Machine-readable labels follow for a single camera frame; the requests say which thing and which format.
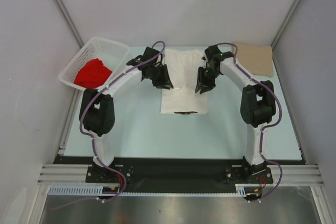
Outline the white t shirt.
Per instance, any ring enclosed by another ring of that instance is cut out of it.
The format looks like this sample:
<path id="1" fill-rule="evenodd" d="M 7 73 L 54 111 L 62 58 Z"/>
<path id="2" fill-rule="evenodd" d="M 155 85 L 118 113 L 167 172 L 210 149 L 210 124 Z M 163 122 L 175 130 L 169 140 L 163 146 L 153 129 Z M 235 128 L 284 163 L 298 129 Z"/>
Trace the white t shirt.
<path id="1" fill-rule="evenodd" d="M 208 113 L 207 94 L 195 93 L 198 68 L 205 66 L 204 53 L 199 49 L 165 50 L 164 62 L 173 85 L 161 96 L 161 114 Z"/>

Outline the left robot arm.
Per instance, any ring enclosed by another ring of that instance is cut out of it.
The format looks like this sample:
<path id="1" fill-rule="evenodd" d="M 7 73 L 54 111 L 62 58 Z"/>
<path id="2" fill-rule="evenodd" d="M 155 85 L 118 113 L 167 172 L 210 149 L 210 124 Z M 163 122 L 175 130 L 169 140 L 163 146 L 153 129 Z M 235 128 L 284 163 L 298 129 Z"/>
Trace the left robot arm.
<path id="1" fill-rule="evenodd" d="M 115 124 L 114 101 L 128 89 L 148 79 L 157 89 L 173 89 L 167 65 L 163 63 L 165 45 L 158 51 L 146 47 L 144 53 L 129 60 L 120 74 L 112 78 L 101 89 L 87 88 L 83 92 L 79 130 L 92 142 L 93 162 L 100 166 L 98 176 L 105 182 L 115 178 L 116 169 L 111 166 L 114 154 L 104 147 L 103 138 Z"/>

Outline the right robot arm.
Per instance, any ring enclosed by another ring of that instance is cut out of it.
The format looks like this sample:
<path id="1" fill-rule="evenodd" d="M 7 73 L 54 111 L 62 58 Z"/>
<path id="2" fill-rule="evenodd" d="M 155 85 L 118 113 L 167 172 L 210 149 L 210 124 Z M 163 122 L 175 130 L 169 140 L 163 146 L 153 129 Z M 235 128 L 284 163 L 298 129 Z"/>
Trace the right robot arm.
<path id="1" fill-rule="evenodd" d="M 215 80 L 225 75 L 241 91 L 240 115 L 247 124 L 247 151 L 238 178 L 254 183 L 267 169 L 263 155 L 264 130 L 276 114 L 276 99 L 271 81 L 257 81 L 239 65 L 236 53 L 222 52 L 218 45 L 205 49 L 204 67 L 197 71 L 195 93 L 203 94 L 216 87 Z"/>

